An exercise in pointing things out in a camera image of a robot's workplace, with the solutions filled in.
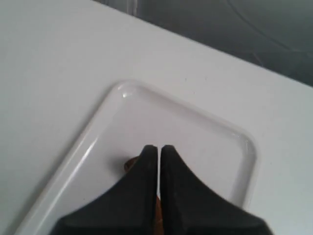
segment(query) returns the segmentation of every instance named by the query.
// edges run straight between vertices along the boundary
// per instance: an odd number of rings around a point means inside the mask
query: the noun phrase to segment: white countertop
[[[248,211],[313,233],[313,89],[89,0],[0,3],[0,234],[10,234],[116,82],[141,80],[251,133]]]

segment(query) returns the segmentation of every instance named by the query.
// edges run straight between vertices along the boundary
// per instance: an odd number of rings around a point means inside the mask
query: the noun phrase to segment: black plastic tool
[[[156,196],[157,148],[147,145],[116,185],[61,218],[51,235],[151,235]]]
[[[160,192],[165,235],[271,235],[266,223],[204,185],[173,146],[161,152]]]

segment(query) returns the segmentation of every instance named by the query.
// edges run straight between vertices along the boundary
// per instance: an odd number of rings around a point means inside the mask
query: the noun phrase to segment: small brown object
[[[124,164],[125,172],[128,172],[132,168],[137,159],[138,157],[131,158]],[[155,217],[154,235],[163,235],[163,234],[164,231],[163,231],[161,201],[159,197],[156,197],[156,217]]]

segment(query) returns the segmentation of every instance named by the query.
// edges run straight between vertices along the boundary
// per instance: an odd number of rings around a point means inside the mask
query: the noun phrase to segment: white surface
[[[127,82],[106,97],[16,235],[48,235],[59,218],[108,190],[125,174],[126,160],[151,143],[159,151],[174,145],[205,184],[235,205],[250,201],[257,153],[242,130]]]
[[[248,210],[313,233],[313,89],[89,0],[0,2],[0,234],[25,215],[117,81],[145,81],[247,130],[260,149]]]

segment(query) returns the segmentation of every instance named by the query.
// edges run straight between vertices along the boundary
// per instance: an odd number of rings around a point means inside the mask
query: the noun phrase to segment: white tray
[[[108,190],[144,145],[176,147],[211,189],[246,207],[258,155],[247,133],[137,82],[115,86],[65,157],[17,235],[47,235],[56,221]]]

